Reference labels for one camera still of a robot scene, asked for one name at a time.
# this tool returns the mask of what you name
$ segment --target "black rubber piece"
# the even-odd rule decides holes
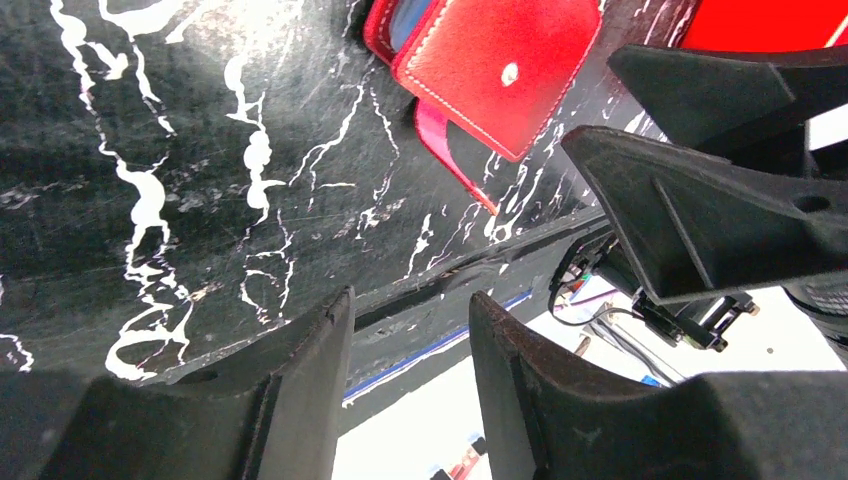
[[[848,471],[844,372],[707,374],[657,389],[586,362],[482,292],[469,327],[494,480]]]
[[[848,286],[844,283],[806,284],[791,285],[785,290],[848,367]]]
[[[353,318],[346,288],[174,385],[2,374],[0,478],[329,480]]]
[[[848,103],[848,46],[750,54],[627,45],[607,63],[673,143],[723,157]]]
[[[563,147],[657,304],[848,282],[848,188],[777,176],[604,127]]]

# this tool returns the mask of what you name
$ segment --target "black marble surface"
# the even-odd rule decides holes
[[[603,2],[587,64],[520,164],[450,131],[493,218],[420,145],[413,98],[365,49],[370,0],[4,2],[0,368],[153,380],[340,285],[373,311],[598,211],[557,142],[579,124],[661,135],[604,60],[674,45],[696,3]]]

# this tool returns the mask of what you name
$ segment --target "red leather case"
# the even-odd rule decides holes
[[[365,46],[374,52],[380,60],[392,63],[395,51],[389,38],[389,23],[395,14],[400,0],[374,0],[368,19],[365,20]]]
[[[800,52],[848,45],[848,2],[704,0],[681,48]]]
[[[368,47],[398,83],[511,161],[545,128],[601,25],[596,0],[434,0],[395,55],[396,7],[376,0]]]

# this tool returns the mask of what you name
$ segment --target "white marble veining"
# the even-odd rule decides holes
[[[654,30],[657,28],[657,25],[659,24],[660,18],[662,18],[663,13],[668,10],[671,1],[672,0],[665,0],[662,5],[660,5],[660,9],[654,16],[654,21],[651,23],[651,28],[648,29],[648,33],[645,35],[645,40],[642,42],[645,45],[647,45],[651,41],[651,36],[654,34]]]
[[[568,190],[565,192],[565,195],[563,195],[562,194],[562,183],[565,180],[565,177],[568,176],[569,173],[572,174],[571,175],[571,181],[568,183]],[[571,191],[574,189],[574,183],[577,181],[578,175],[579,174],[576,171],[569,172],[567,170],[565,172],[563,172],[562,175],[560,175],[559,183],[557,183],[557,189],[556,189],[556,191],[554,191],[554,194],[551,197],[551,200],[548,202],[548,206],[556,204],[556,208],[562,207],[562,200],[563,200],[563,198],[571,195]]]
[[[250,208],[261,210],[262,214],[254,225],[259,225],[268,218],[271,204],[265,191],[274,186],[284,186],[282,180],[265,179],[262,174],[265,167],[271,163],[271,139],[268,137],[267,129],[262,121],[262,105],[265,101],[263,91],[255,102],[248,102],[245,96],[245,86],[242,82],[244,66],[247,63],[247,46],[245,50],[234,56],[224,67],[224,84],[236,96],[235,113],[227,114],[233,120],[253,125],[257,128],[250,135],[249,144],[244,149],[244,166],[247,167],[250,176],[250,187],[247,190],[247,205]],[[255,119],[250,118],[249,113],[256,110]]]
[[[84,178],[79,178],[76,182],[52,182],[47,185],[26,185],[22,183],[0,193],[0,208],[3,210],[18,210],[46,192],[68,193],[85,188],[88,184],[89,181]]]
[[[374,87],[368,87],[368,94],[371,96],[371,104],[374,106],[374,114],[380,117],[380,121],[383,123],[383,130],[386,132],[386,138],[389,139],[389,144],[392,146],[392,152],[394,152],[394,157],[389,161],[389,165],[386,168],[386,173],[383,174],[383,183],[380,188],[374,190],[374,201],[377,204],[380,204],[383,201],[383,197],[386,196],[386,192],[389,191],[389,187],[392,185],[392,176],[395,173],[395,164],[398,160],[400,160],[400,148],[398,148],[397,143],[395,142],[395,137],[392,134],[392,122],[386,118],[386,115],[380,111],[380,102],[377,100],[377,94],[374,92]]]
[[[463,227],[465,227],[465,223],[469,221],[469,214],[474,209],[476,209],[479,212],[480,204],[477,203],[477,202],[474,202],[474,203],[468,205],[467,207],[465,207],[465,211],[462,212],[462,217],[459,219],[459,222],[456,225],[456,230],[454,230],[453,233],[451,234],[451,236],[448,237],[448,241],[445,242],[445,246],[442,247],[442,251],[439,252],[438,254],[430,257],[430,261],[427,262],[427,270],[435,267],[436,265],[438,265],[439,263],[443,262],[448,257],[450,257],[451,253],[453,253],[453,252],[449,251],[448,247],[450,247],[451,242],[453,242],[453,239],[456,238],[456,236],[459,235],[459,232],[462,231]]]
[[[318,190],[321,190],[322,188],[338,188],[338,187],[354,188],[354,187],[356,187],[356,184],[350,183],[350,182],[322,183],[321,185],[318,185]]]
[[[635,117],[633,117],[633,120],[627,122],[627,126],[624,127],[624,131],[627,133],[636,133],[636,129],[638,129],[639,125],[641,125],[642,120],[644,120],[645,118],[645,115],[646,112],[644,110],[639,112]]]
[[[288,302],[289,293],[291,292],[291,279],[294,276],[294,265],[296,258],[289,251],[294,238],[294,232],[289,233],[282,219],[282,211],[277,209],[277,226],[280,230],[280,236],[283,239],[283,244],[276,250],[268,250],[254,254],[245,255],[244,271],[245,276],[239,285],[240,299],[242,302],[250,305],[256,311],[256,319],[262,324],[267,324],[274,320],[269,314],[269,307],[260,304],[260,301],[254,300],[248,292],[248,281],[251,277],[265,278],[269,285],[278,292],[279,312],[275,318],[285,320],[283,318],[282,309]],[[283,272],[280,275],[278,272],[268,272],[266,269],[279,268],[283,266]]]
[[[153,4],[146,9],[127,11],[118,15],[109,12],[106,0],[100,0],[98,5],[100,14],[104,20],[118,25],[127,32],[132,44],[133,53],[137,59],[136,79],[141,99],[157,118],[157,122],[165,130],[166,136],[174,136],[176,132],[168,122],[167,116],[160,112],[160,109],[164,110],[162,100],[153,92],[150,81],[145,73],[144,54],[134,40],[136,35],[156,32],[163,28],[171,16],[182,5],[182,2],[163,1]],[[53,0],[50,6],[50,13],[56,23],[62,28],[62,44],[73,58],[72,65],[74,71],[80,77],[80,93],[78,98],[93,117],[95,129],[100,139],[98,151],[115,162],[115,172],[118,178],[135,187],[139,195],[138,200],[130,212],[130,220],[134,227],[132,239],[125,248],[126,265],[124,278],[140,284],[138,298],[147,308],[142,313],[130,318],[124,323],[118,332],[118,340],[111,346],[106,355],[104,364],[109,371],[120,378],[143,380],[156,375],[142,368],[147,360],[133,365],[122,360],[118,352],[122,348],[138,343],[162,342],[162,348],[159,352],[151,355],[152,357],[163,351],[165,345],[168,343],[176,342],[181,345],[177,360],[183,363],[183,354],[189,344],[189,340],[185,336],[185,325],[191,317],[194,308],[194,302],[189,298],[188,289],[177,282],[176,269],[170,266],[165,259],[165,252],[171,238],[171,231],[168,222],[162,219],[160,214],[165,204],[166,195],[165,189],[161,181],[155,176],[155,173],[168,159],[168,154],[165,153],[162,155],[160,160],[154,163],[148,170],[131,171],[121,155],[109,148],[106,134],[100,126],[100,114],[94,108],[95,98],[91,94],[91,88],[95,86],[95,82],[88,72],[88,65],[83,60],[80,48],[89,46],[97,53],[98,58],[110,67],[109,73],[105,76],[107,80],[121,78],[126,68],[126,55],[124,53],[113,55],[99,43],[86,41],[87,28],[85,23],[76,17],[64,14],[62,12],[63,8],[64,3],[61,0]],[[158,230],[160,232],[159,248],[151,261],[136,265],[136,250],[140,246],[144,236],[150,230]],[[173,328],[169,328],[167,323],[169,311],[174,308],[174,304],[159,298],[162,297],[162,294],[159,293],[162,291],[162,287],[172,297],[176,298],[180,304],[188,304],[187,311],[184,312],[181,320]],[[143,321],[149,322],[149,317],[151,316],[156,318],[152,324],[152,328],[135,328],[137,324],[140,325]]]
[[[6,293],[6,290],[3,287],[3,275],[0,275],[0,306],[3,306],[4,293]],[[6,361],[17,367],[19,372],[31,372],[35,358],[32,353],[24,348],[21,339],[17,335],[3,333],[0,334],[0,352],[3,351],[2,345],[4,344],[10,347],[4,354]]]
[[[642,4],[641,7],[637,8],[635,12],[633,12],[633,18],[638,17],[639,15],[645,13],[648,10],[648,7],[651,6],[651,0],[645,0],[645,3]]]
[[[401,198],[386,205],[385,207],[378,204],[377,206],[362,211],[359,214],[359,223],[356,226],[356,239],[363,240],[364,237],[362,235],[366,230],[374,228],[379,225],[380,222],[385,222],[391,218],[392,214],[400,210],[400,207],[403,206],[405,201],[406,198]]]
[[[359,5],[361,1],[362,0],[353,0],[350,2],[350,6],[347,11],[347,21],[345,22],[344,30],[342,30],[342,38],[347,38],[347,34],[350,32],[350,27],[353,25],[353,11],[356,10],[356,6]]]
[[[666,43],[667,47],[676,47],[678,42],[681,40],[680,35],[686,31],[686,25],[689,24],[689,20],[692,18],[692,13],[695,11],[695,7],[688,7],[686,9],[686,13],[683,14],[683,17],[680,18],[680,21],[674,26],[674,30],[671,32],[671,36],[668,38],[668,42]]]
[[[489,155],[489,158],[486,160],[486,165],[483,167],[483,185],[486,185],[486,182],[489,181],[490,178],[494,177],[495,174],[490,170],[492,162],[498,162],[500,160],[500,155],[492,152]]]
[[[490,245],[495,245],[501,242],[505,242],[513,237],[514,234],[517,235],[516,232],[513,232],[513,227],[515,226],[515,222],[519,217],[524,213],[524,209],[527,207],[527,204],[530,203],[530,200],[533,198],[533,195],[536,193],[536,188],[539,186],[539,179],[542,177],[544,173],[544,167],[539,167],[536,170],[536,174],[533,176],[533,184],[530,187],[530,190],[527,192],[524,197],[521,197],[519,200],[519,195],[521,193],[521,186],[524,185],[524,181],[527,178],[527,167],[522,163],[519,167],[518,171],[518,180],[514,186],[515,193],[512,198],[507,203],[507,207],[505,210],[502,210],[502,216],[512,215],[509,220],[504,223],[498,224],[498,217],[491,217],[489,221],[486,222],[485,227],[483,228],[483,234],[489,239]]]
[[[315,168],[318,166],[318,164],[324,158],[324,155],[326,155],[327,152],[331,148],[342,143],[345,136],[347,135],[348,129],[350,129],[350,121],[351,121],[351,119],[353,119],[353,116],[356,115],[356,110],[359,107],[359,104],[362,103],[362,99],[365,96],[364,83],[367,81],[367,78],[368,78],[370,73],[371,73],[371,71],[366,73],[362,77],[362,79],[360,80],[360,82],[358,84],[352,85],[353,88],[357,89],[358,95],[356,97],[356,100],[354,100],[353,105],[350,108],[350,112],[348,112],[347,116],[345,116],[345,118],[342,120],[342,124],[339,127],[339,130],[337,132],[336,137],[333,138],[332,140],[328,141],[328,142],[322,143],[320,145],[315,145],[314,147],[312,147],[306,153],[306,155],[304,155],[304,157],[301,159],[300,168],[297,170],[297,172],[294,174],[294,176],[291,178],[291,180],[289,180],[289,185],[291,185],[295,180],[297,180],[300,177],[300,175],[303,173],[303,170],[306,168],[306,165],[307,164],[309,165],[309,169],[308,169],[309,175],[310,175],[309,189],[310,189],[310,192],[311,192],[311,195],[309,197],[309,206],[308,206],[309,210],[312,210],[312,205],[315,202],[315,196],[314,195],[315,195],[316,183],[318,182],[318,174],[315,171]]]
[[[424,221],[421,223],[421,234],[415,240],[415,249],[409,257],[409,270],[407,270],[406,275],[403,277],[404,279],[412,275],[412,271],[415,270],[415,257],[430,246],[430,239],[435,235],[435,232],[430,229],[431,216],[432,214],[430,213],[424,216]]]
[[[214,10],[221,4],[222,0],[204,0],[195,8],[186,18],[184,18],[173,30],[165,37],[165,43],[180,43],[185,40],[183,34],[188,27],[199,21],[203,15],[211,10]]]

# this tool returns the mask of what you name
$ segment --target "wire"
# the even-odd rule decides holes
[[[600,300],[600,299],[607,297],[609,295],[612,295],[614,293],[618,293],[618,290],[610,290],[609,292],[604,292],[604,293],[601,293],[599,295],[595,295],[594,297],[584,298],[583,300],[580,300],[578,302],[568,302],[568,305],[570,305],[572,307],[579,307],[579,306],[585,305],[587,303],[592,303],[595,300]],[[568,308],[568,306],[566,306],[566,305],[555,305],[554,311],[556,312],[556,311],[562,310],[563,308]]]
[[[663,370],[663,367],[660,366],[659,363],[655,362],[639,347],[631,343],[630,340],[626,339],[621,334],[610,328],[610,326],[607,325],[606,322],[604,322],[603,320],[589,325],[588,328],[597,337],[612,345],[613,348],[616,348],[625,354],[629,354],[631,357],[641,362],[643,365],[645,365],[645,367],[648,369],[649,372],[651,372],[651,375],[653,375],[654,377],[657,377],[665,381],[668,385],[672,386],[677,385],[679,383],[677,380],[671,378],[671,376],[669,376]],[[676,373],[679,378],[684,378],[683,375],[677,370],[674,370],[673,367],[666,364],[665,362],[662,363],[668,368],[670,368],[672,371],[674,371],[674,373]]]
[[[588,325],[588,324],[590,324],[590,323],[594,322],[595,320],[597,320],[597,319],[599,319],[599,318],[603,317],[604,315],[608,315],[608,314],[610,314],[610,313],[623,313],[623,314],[626,314],[626,315],[630,315],[631,317],[633,317],[633,318],[635,318],[635,319],[637,319],[637,320],[644,320],[644,318],[642,318],[639,314],[637,314],[637,313],[635,313],[635,312],[632,312],[632,311],[630,311],[630,310],[627,310],[627,309],[625,309],[625,308],[618,308],[618,307],[610,307],[610,308],[606,308],[606,309],[601,310],[600,312],[598,312],[598,313],[596,313],[596,314],[592,315],[592,317],[591,317],[591,318],[589,318],[588,320],[584,320],[584,321],[582,321],[582,322],[576,322],[576,323],[567,322],[567,321],[565,321],[565,320],[563,320],[563,319],[561,319],[561,318],[557,317],[556,315],[553,315],[553,317],[554,317],[554,319],[555,319],[556,321],[558,321],[559,323],[561,323],[561,324],[563,324],[563,325],[565,325],[565,326],[568,326],[568,327],[582,327],[582,326],[584,326],[584,325]]]

